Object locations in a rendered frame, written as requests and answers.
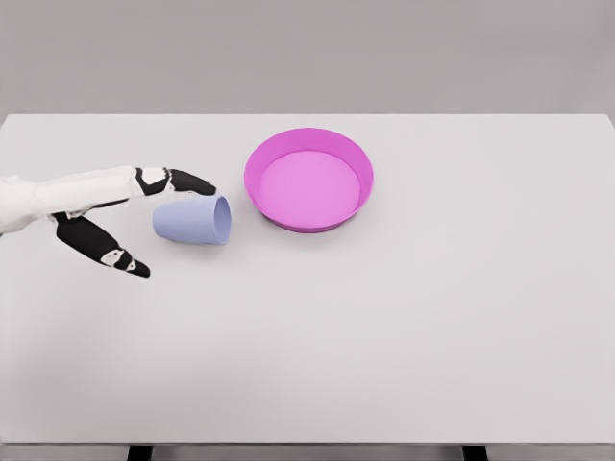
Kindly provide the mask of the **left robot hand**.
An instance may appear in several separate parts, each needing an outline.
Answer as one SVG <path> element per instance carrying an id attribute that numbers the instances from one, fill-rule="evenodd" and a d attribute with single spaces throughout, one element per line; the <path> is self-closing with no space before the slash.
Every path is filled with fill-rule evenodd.
<path id="1" fill-rule="evenodd" d="M 147 279 L 150 268 L 86 214 L 165 192 L 209 197 L 216 193 L 216 187 L 174 168 L 120 166 L 41 182 L 35 188 L 35 197 L 39 209 L 57 223 L 56 236 L 62 243 L 98 264 Z"/>

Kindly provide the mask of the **lavender cup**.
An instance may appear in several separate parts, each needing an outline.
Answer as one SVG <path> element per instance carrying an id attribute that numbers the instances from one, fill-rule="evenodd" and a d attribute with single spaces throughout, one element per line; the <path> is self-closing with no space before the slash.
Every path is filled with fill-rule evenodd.
<path id="1" fill-rule="evenodd" d="M 152 223 L 156 235 L 168 240 L 225 245 L 230 239 L 232 211 L 223 196 L 195 196 L 157 206 Z"/>

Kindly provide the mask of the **pink plate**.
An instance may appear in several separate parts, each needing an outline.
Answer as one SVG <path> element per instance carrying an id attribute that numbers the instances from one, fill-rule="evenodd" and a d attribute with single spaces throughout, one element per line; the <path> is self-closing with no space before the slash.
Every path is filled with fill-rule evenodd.
<path id="1" fill-rule="evenodd" d="M 244 187 L 254 207 L 296 232 L 335 229 L 369 200 L 374 167 L 351 138 L 320 128 L 276 133 L 248 157 Z"/>

